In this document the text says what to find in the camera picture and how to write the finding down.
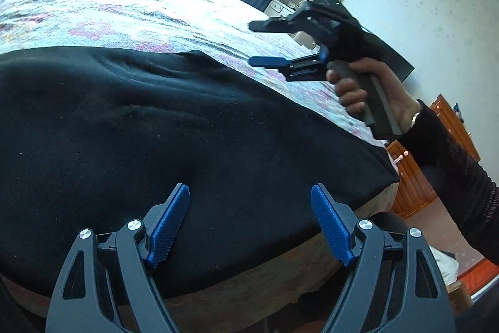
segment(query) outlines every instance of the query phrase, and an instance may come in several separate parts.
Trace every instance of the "blue textured pad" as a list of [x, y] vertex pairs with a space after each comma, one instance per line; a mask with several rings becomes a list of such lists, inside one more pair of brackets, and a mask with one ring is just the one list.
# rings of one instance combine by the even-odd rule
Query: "blue textured pad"
[[153, 268], [168, 257], [190, 203], [189, 187], [182, 185], [151, 234], [150, 250], [146, 261]]
[[248, 64], [251, 65], [251, 67], [263, 67], [269, 70], [278, 70], [282, 67], [289, 67], [291, 63], [289, 62], [289, 60], [286, 60], [286, 58], [283, 57], [256, 56], [250, 57], [248, 60]]
[[310, 192], [310, 202], [334, 257], [349, 266], [355, 259], [350, 233], [318, 185]]

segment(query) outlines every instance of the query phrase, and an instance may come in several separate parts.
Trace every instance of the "wooden cabinet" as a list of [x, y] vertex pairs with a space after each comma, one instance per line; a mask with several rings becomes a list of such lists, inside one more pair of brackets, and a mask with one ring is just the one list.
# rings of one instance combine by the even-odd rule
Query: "wooden cabinet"
[[468, 154], [475, 160], [480, 161], [480, 156], [471, 141], [470, 134], [466, 132], [465, 127], [441, 94], [437, 97], [435, 102], [431, 104], [430, 108], [437, 114], [447, 131], [468, 152]]
[[[470, 156], [479, 161], [480, 156], [470, 135], [442, 95], [439, 95], [436, 101], [431, 104], [431, 109], [435, 111], [454, 139]], [[426, 180], [411, 153], [404, 146], [395, 141], [387, 147], [387, 150], [397, 164], [400, 176], [399, 189], [391, 211], [406, 218], [435, 200], [437, 194]]]

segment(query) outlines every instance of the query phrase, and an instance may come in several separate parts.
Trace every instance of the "black cloth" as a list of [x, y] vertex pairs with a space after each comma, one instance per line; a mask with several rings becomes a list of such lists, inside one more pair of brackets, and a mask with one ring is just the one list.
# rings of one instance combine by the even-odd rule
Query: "black cloth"
[[499, 265], [499, 193], [482, 166], [423, 108], [399, 141], [428, 174], [428, 181], [470, 246]]
[[118, 230], [177, 182], [191, 207], [154, 271], [164, 297], [317, 234], [316, 183], [358, 208], [398, 181], [383, 148], [201, 52], [15, 51], [0, 100], [0, 273], [46, 296], [80, 230]]

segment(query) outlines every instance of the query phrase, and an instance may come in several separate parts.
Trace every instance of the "silver screw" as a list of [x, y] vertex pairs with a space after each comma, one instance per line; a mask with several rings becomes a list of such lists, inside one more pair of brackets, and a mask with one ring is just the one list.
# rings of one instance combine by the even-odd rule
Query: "silver screw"
[[409, 234], [412, 237], [421, 237], [422, 235], [421, 230], [419, 230], [418, 228], [410, 228]]
[[83, 240], [85, 240], [86, 238], [89, 238], [91, 235], [92, 235], [92, 231], [88, 230], [88, 228], [84, 228], [80, 232], [80, 238], [82, 238]]
[[130, 230], [137, 230], [138, 228], [141, 228], [142, 222], [140, 220], [132, 220], [128, 222], [128, 228]]
[[373, 223], [369, 220], [362, 219], [359, 222], [359, 227], [364, 229], [364, 230], [370, 230], [373, 228]]

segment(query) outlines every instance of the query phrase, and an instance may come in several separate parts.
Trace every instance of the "floral bedspread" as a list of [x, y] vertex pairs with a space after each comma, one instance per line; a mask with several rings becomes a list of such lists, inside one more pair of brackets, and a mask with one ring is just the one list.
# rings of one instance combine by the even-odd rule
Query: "floral bedspread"
[[201, 50], [360, 139], [383, 146], [362, 122], [348, 116], [330, 84], [288, 83], [277, 71], [248, 65], [251, 56], [311, 54], [286, 34], [248, 30], [251, 20], [265, 19], [239, 0], [0, 0], [0, 53], [49, 46]]

